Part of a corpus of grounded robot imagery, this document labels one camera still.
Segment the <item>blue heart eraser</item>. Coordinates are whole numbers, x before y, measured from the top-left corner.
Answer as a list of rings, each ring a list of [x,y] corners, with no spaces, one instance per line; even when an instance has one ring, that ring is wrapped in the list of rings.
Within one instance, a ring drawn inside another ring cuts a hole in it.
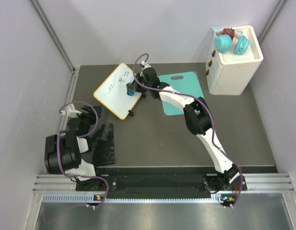
[[[129,95],[129,96],[133,96],[133,95],[134,95],[134,91],[132,91],[132,90],[127,90],[127,95]]]

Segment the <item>yellow framed whiteboard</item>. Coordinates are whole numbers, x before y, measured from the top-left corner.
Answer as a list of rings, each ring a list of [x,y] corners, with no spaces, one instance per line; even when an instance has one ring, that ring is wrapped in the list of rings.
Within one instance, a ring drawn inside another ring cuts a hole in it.
[[[133,81],[132,69],[120,63],[95,90],[93,96],[115,116],[124,120],[142,96],[139,92],[128,95],[127,86]]]

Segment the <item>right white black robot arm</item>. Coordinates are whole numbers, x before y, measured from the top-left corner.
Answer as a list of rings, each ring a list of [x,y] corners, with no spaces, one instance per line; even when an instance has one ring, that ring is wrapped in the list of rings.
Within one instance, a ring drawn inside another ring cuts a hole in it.
[[[202,98],[181,93],[166,82],[161,82],[156,71],[151,66],[143,67],[140,73],[133,76],[133,80],[126,84],[127,95],[136,92],[145,94],[149,91],[154,99],[169,103],[180,109],[185,118],[187,129],[198,137],[208,151],[217,172],[218,185],[213,191],[228,190],[236,186],[241,189],[243,176],[241,168],[225,153],[216,135],[213,116]]]

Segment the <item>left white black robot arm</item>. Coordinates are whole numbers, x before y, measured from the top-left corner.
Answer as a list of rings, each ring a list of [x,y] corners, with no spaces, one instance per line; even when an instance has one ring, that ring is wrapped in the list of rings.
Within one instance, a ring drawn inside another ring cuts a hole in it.
[[[95,167],[87,163],[82,154],[92,150],[91,137],[97,128],[102,106],[83,106],[79,111],[74,104],[59,110],[61,115],[69,117],[67,129],[46,137],[45,167],[49,174],[65,174],[76,177],[93,190],[102,187],[103,178],[97,175]]]

